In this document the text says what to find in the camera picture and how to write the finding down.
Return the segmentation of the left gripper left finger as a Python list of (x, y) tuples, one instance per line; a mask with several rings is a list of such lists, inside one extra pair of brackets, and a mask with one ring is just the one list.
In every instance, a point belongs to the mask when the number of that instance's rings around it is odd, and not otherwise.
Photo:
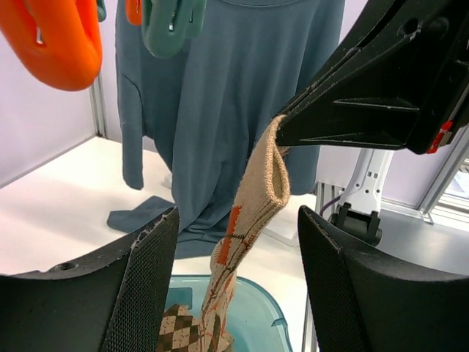
[(155, 351), (179, 214), (82, 257), (1, 277), (3, 351)]

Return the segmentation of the teal clip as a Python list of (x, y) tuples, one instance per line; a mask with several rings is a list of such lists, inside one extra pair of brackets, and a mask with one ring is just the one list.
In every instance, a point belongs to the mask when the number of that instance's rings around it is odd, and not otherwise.
[(104, 0), (97, 0), (97, 16), (98, 21), (103, 22), (107, 17), (106, 4)]
[(186, 39), (202, 31), (205, 0), (150, 0), (142, 2), (142, 39), (159, 59), (175, 55)]

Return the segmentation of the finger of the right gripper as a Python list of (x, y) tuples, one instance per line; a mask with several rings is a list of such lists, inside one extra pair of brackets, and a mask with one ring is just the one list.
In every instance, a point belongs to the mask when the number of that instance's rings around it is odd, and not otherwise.
[(395, 59), (342, 65), (293, 104), (278, 144), (403, 147), (419, 113), (403, 87), (408, 70)]
[(419, 108), (417, 94), (411, 92), (410, 80), (413, 62), (418, 55), (421, 28), (432, 21), (440, 8), (430, 2), (369, 1), (358, 21), (323, 69), (318, 72), (311, 86), (289, 104), (286, 115), (295, 102), (307, 96), (342, 65), (350, 63), (353, 67), (360, 67), (390, 59), (408, 65), (409, 70), (403, 87), (410, 102)]

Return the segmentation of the teal long sleeve shirt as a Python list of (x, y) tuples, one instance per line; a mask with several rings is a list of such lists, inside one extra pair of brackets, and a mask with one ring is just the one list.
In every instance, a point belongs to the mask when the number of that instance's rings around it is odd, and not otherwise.
[(125, 183), (142, 189), (143, 140), (171, 172), (175, 256), (209, 255), (229, 222), (255, 144), (339, 44), (343, 1), (208, 1), (202, 32), (171, 58), (116, 14), (117, 105)]

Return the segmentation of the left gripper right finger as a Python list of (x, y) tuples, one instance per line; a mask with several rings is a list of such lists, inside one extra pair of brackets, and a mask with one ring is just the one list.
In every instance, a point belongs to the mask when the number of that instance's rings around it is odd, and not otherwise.
[(298, 211), (321, 351), (466, 351), (468, 278), (393, 257)]

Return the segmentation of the orange clip front left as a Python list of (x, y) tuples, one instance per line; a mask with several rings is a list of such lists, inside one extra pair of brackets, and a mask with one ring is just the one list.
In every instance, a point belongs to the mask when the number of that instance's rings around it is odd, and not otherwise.
[(2, 1), (1, 34), (22, 65), (55, 89), (86, 89), (100, 72), (96, 1)]

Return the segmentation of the teal plastic basin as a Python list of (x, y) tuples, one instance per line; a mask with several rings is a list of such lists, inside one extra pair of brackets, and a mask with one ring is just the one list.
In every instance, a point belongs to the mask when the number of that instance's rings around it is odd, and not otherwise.
[[(198, 318), (209, 281), (208, 275), (173, 275), (165, 308), (184, 305), (190, 315)], [(237, 278), (226, 327), (234, 338), (234, 352), (292, 351), (287, 321), (280, 306), (269, 292), (249, 279)]]

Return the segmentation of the teal clip front left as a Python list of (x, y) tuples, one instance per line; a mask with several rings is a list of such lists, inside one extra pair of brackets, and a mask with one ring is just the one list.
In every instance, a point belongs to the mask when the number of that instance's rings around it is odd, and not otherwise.
[(150, 0), (142, 2), (142, 39), (159, 59), (175, 55), (186, 39), (202, 31), (205, 0)]

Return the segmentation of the beige orange argyle sock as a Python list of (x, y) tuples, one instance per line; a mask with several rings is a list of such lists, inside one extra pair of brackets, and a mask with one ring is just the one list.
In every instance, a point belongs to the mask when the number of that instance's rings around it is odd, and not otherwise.
[(279, 147), (276, 134), (283, 115), (265, 129), (248, 160), (229, 216), (225, 236), (210, 257), (211, 277), (199, 321), (199, 350), (225, 351), (231, 344), (226, 316), (237, 279), (237, 267), (270, 220), (290, 198), (284, 162), (286, 147)]

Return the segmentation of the orange clip right rim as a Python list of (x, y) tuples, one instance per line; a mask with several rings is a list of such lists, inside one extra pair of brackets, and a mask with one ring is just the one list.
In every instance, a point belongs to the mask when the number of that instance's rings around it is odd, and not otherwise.
[(142, 23), (142, 0), (126, 0), (125, 13), (130, 24), (140, 26)]

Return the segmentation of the brown argyle sock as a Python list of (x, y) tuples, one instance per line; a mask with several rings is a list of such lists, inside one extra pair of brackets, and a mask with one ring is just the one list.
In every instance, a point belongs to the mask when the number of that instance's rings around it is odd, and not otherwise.
[(173, 304), (163, 314), (157, 352), (200, 352), (199, 322), (187, 305)]

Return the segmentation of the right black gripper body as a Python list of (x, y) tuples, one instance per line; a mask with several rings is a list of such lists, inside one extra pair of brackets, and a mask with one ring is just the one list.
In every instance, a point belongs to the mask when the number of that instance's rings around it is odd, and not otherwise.
[(413, 62), (411, 92), (417, 94), (418, 117), (405, 148), (434, 153), (463, 125), (468, 99), (468, 2), (431, 1), (440, 8), (421, 28)]

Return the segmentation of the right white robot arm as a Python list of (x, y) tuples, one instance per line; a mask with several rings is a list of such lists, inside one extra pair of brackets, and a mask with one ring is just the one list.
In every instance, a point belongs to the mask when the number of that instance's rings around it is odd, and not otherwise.
[(468, 124), (468, 3), (368, 1), (312, 82), (283, 108), (283, 147), (357, 147), (330, 222), (380, 242), (393, 152), (431, 154)]

